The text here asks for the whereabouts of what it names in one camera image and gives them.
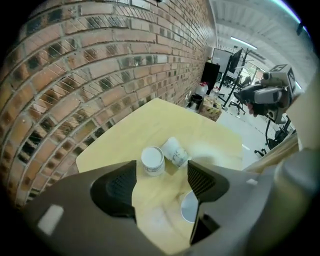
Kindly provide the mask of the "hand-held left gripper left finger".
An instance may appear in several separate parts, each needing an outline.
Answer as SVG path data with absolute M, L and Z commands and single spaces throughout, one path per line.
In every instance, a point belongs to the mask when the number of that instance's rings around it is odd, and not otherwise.
M 139 230 L 134 160 L 68 176 L 26 204 L 29 228 L 57 256 L 166 256 Z

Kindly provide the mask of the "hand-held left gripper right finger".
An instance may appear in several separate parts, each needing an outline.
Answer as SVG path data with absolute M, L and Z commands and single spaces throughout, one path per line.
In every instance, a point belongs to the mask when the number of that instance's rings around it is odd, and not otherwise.
M 197 212 L 184 256 L 252 256 L 275 247 L 267 217 L 275 173 L 275 166 L 259 174 L 189 161 Z

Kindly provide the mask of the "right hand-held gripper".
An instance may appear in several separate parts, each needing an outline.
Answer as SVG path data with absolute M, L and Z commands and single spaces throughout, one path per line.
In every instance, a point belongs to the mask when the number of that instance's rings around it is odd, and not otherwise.
M 291 105 L 296 90 L 296 79 L 289 64 L 278 64 L 263 73 L 258 84 L 243 88 L 240 98 L 244 104 L 259 104 L 260 115 L 274 123 L 281 123 Z

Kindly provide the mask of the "white paper cup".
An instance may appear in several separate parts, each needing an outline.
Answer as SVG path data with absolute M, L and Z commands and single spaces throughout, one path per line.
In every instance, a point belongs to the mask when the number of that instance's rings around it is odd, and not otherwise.
M 176 167 L 182 168 L 187 165 L 189 155 L 175 137 L 170 137 L 160 149 L 163 155 Z
M 198 212 L 198 199 L 196 198 L 194 192 L 188 191 L 183 193 L 180 198 L 180 214 L 182 218 L 191 224 L 194 224 Z
M 141 162 L 144 171 L 152 177 L 161 175 L 165 171 L 165 157 L 157 146 L 148 146 L 141 153 Z

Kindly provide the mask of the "person's right hand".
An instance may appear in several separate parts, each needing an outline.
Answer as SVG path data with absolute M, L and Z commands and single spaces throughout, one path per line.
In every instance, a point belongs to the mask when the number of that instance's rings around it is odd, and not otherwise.
M 260 115 L 261 107 L 259 104 L 247 104 L 247 108 L 250 115 L 253 115 L 255 118 Z

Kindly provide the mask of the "black office chair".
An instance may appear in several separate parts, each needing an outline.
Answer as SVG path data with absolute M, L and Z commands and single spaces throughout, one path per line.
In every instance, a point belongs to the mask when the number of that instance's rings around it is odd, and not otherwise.
M 240 114 L 240 111 L 243 112 L 243 115 L 246 114 L 244 110 L 244 102 L 241 100 L 240 94 L 238 92 L 234 92 L 231 101 L 228 104 L 228 107 L 236 107 L 237 108 L 237 114 Z
M 271 125 L 271 120 L 268 119 L 266 129 L 265 129 L 265 145 L 269 150 L 272 150 L 276 146 L 278 146 L 289 134 L 296 133 L 296 129 L 292 128 L 292 130 L 289 130 L 291 127 L 291 120 L 288 116 L 285 116 L 285 121 L 282 122 L 283 126 L 279 127 L 279 130 L 275 131 L 274 138 L 268 137 L 269 128 Z

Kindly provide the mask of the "black monitor on stand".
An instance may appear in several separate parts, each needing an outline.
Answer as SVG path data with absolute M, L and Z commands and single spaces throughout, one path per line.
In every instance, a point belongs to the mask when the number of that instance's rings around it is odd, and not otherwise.
M 235 72 L 235 70 L 238 68 L 239 60 L 240 60 L 240 58 L 241 58 L 241 56 L 242 56 L 242 51 L 243 51 L 243 50 L 241 49 L 241 50 L 239 50 L 237 53 L 235 53 L 235 54 L 232 56 L 232 59 L 231 59 L 230 64 L 229 64 L 229 69 L 228 69 L 230 72 L 231 72 L 231 71 Z M 238 76 L 236 77 L 236 79 L 234 80 L 233 85 L 232 85 L 232 87 L 231 87 L 231 91 L 230 91 L 227 99 L 224 101 L 224 105 L 222 106 L 222 109 L 223 109 L 224 111 L 227 111 L 227 110 L 228 110 L 227 103 L 228 103 L 228 101 L 230 100 L 230 98 L 231 98 L 231 96 L 232 96 L 232 93 L 233 93 L 234 90 L 235 90 L 235 87 L 236 87 L 236 85 L 237 85 L 237 83 L 238 83 L 238 79 L 239 79 L 239 75 L 238 75 Z

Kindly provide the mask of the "black coat rack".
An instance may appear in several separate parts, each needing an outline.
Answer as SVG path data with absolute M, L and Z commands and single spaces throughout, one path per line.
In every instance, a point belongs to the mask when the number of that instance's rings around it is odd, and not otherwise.
M 250 70 L 250 67 L 249 67 L 249 64 L 248 64 L 248 55 L 249 53 L 251 52 L 251 50 L 249 48 L 247 48 L 246 50 L 243 49 L 243 60 L 242 60 L 242 63 L 241 63 L 241 68 L 240 68 L 240 72 L 239 72 L 239 76 L 240 76 L 240 82 L 244 82 L 245 79 L 247 77 L 252 77 L 251 75 L 251 70 Z

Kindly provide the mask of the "tall black cabinet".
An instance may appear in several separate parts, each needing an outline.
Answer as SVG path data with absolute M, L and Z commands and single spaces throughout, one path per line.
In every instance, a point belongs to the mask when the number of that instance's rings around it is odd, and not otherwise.
M 217 81 L 219 71 L 220 65 L 206 62 L 204 65 L 201 82 L 206 83 L 209 88 L 212 88 Z

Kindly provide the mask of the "cardboard box with striped tape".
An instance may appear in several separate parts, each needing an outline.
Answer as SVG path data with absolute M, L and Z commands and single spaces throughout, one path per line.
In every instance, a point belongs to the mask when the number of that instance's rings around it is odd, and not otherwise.
M 216 122 L 222 114 L 222 106 L 214 99 L 205 97 L 199 107 L 199 114 Z

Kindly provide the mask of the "clear water jug red label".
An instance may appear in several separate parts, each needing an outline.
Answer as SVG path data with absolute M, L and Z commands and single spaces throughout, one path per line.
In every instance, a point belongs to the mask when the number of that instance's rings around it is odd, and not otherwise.
M 208 91 L 208 83 L 207 82 L 200 82 L 199 85 L 196 87 L 195 94 L 204 97 Z

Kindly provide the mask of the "whiteboard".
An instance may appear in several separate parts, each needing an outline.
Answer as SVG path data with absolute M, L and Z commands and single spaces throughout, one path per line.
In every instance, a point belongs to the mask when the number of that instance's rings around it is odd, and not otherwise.
M 226 66 L 232 55 L 231 52 L 221 50 L 218 48 L 213 49 L 212 63 L 220 66 Z

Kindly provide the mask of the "black and silver bucket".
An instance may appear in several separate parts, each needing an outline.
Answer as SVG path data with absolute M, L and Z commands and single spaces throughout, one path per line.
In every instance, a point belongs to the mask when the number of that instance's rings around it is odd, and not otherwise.
M 203 101 L 203 97 L 199 94 L 193 94 L 187 107 L 193 111 L 198 111 Z

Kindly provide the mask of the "long ceiling light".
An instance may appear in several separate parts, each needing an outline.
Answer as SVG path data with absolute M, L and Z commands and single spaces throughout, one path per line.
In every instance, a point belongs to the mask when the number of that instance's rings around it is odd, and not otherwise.
M 238 42 L 238 43 L 240 43 L 240 44 L 243 44 L 243 45 L 245 45 L 245 46 L 247 46 L 247 47 L 249 47 L 249 48 L 252 48 L 252 49 L 254 49 L 254 50 L 257 50 L 257 49 L 258 49 L 256 46 L 254 46 L 254 45 L 252 45 L 252 44 L 250 44 L 250 43 L 248 43 L 248 42 L 246 42 L 246 41 L 243 41 L 243 40 L 241 40 L 241 39 L 238 39 L 238 38 L 236 38 L 236 37 L 231 36 L 230 39 L 233 40 L 233 41 L 236 41 L 236 42 Z

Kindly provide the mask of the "person's beige clothing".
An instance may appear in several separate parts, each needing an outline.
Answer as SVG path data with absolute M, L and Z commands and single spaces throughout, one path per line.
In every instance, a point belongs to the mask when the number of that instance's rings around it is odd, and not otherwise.
M 286 113 L 295 127 L 300 148 L 320 150 L 320 72 Z

